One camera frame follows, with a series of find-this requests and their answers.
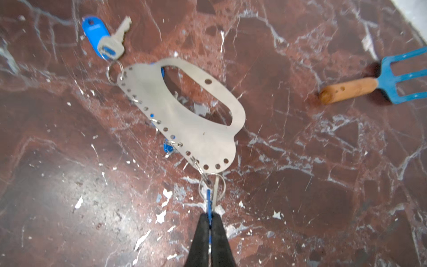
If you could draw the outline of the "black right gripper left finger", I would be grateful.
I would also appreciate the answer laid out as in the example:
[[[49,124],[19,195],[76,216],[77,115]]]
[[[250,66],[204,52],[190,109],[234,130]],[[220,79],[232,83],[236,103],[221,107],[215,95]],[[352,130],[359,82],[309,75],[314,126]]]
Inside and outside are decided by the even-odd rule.
[[[209,231],[209,217],[206,213],[203,213],[199,217],[184,267],[209,266]]]

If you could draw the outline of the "key with blue tag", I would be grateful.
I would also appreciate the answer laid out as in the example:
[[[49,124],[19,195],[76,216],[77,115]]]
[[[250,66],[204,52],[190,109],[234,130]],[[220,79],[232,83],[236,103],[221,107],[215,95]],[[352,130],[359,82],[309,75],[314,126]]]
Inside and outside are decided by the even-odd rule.
[[[216,204],[219,200],[219,182],[220,178],[218,174],[214,175],[215,182],[213,185],[213,189],[207,188],[206,199],[207,199],[207,216],[209,221],[209,230],[212,229],[212,214],[215,210]]]
[[[114,34],[110,34],[103,21],[95,16],[83,18],[82,29],[97,55],[104,60],[118,60],[125,52],[123,45],[125,33],[130,29],[129,16],[121,22]]]
[[[165,142],[163,151],[165,152],[164,158],[169,158],[175,152],[175,148],[169,142]]]

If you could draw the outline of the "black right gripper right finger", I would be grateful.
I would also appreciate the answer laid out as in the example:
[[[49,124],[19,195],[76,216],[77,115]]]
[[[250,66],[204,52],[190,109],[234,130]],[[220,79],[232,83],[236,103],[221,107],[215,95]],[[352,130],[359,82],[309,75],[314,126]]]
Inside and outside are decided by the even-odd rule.
[[[215,212],[212,214],[211,224],[211,266],[237,266],[230,248],[224,225],[221,220],[221,216]]]

